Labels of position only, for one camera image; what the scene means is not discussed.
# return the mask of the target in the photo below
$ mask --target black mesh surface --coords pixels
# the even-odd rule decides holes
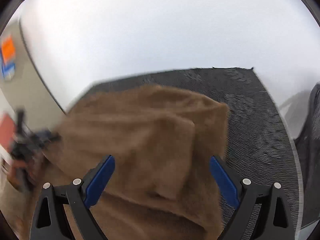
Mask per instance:
[[[299,187],[301,174],[297,173],[296,166],[299,160],[275,104],[252,69],[211,68],[147,74],[95,85],[86,95],[143,84],[188,89],[226,103],[230,108],[227,165],[258,184],[280,182],[287,195],[294,227],[300,229],[303,189]],[[221,206],[226,224],[234,210],[223,198]],[[250,238],[259,208],[256,205],[243,239]]]

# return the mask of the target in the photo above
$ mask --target metal screw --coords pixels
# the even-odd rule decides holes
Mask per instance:
[[[251,184],[251,180],[249,180],[249,179],[243,179],[242,182],[245,185],[250,185]]]
[[[43,184],[43,188],[47,189],[48,187],[50,187],[50,183],[49,182],[46,182]]]
[[[279,182],[275,182],[274,185],[276,188],[281,188],[281,184]]]
[[[74,179],[73,185],[79,185],[81,183],[81,179]]]

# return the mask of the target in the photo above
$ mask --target orange label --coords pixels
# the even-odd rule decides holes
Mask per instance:
[[[12,37],[9,36],[1,43],[1,51],[4,64],[12,61],[16,56],[16,49],[13,45]]]

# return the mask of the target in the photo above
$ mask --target blue gripper pad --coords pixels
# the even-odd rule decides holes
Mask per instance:
[[[115,166],[115,158],[110,155],[93,177],[85,192],[86,197],[84,200],[84,205],[87,208],[94,206],[98,202],[103,190],[111,178],[113,171],[115,170]]]
[[[210,159],[210,172],[227,203],[237,209],[240,204],[237,188],[214,156]]]

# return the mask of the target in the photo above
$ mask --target brown towel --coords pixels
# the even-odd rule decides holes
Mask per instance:
[[[69,184],[111,154],[115,172],[91,209],[109,240],[217,239],[221,212],[209,159],[224,155],[227,111],[204,95],[162,86],[85,98],[58,128],[62,141],[45,153],[52,164],[40,186]]]

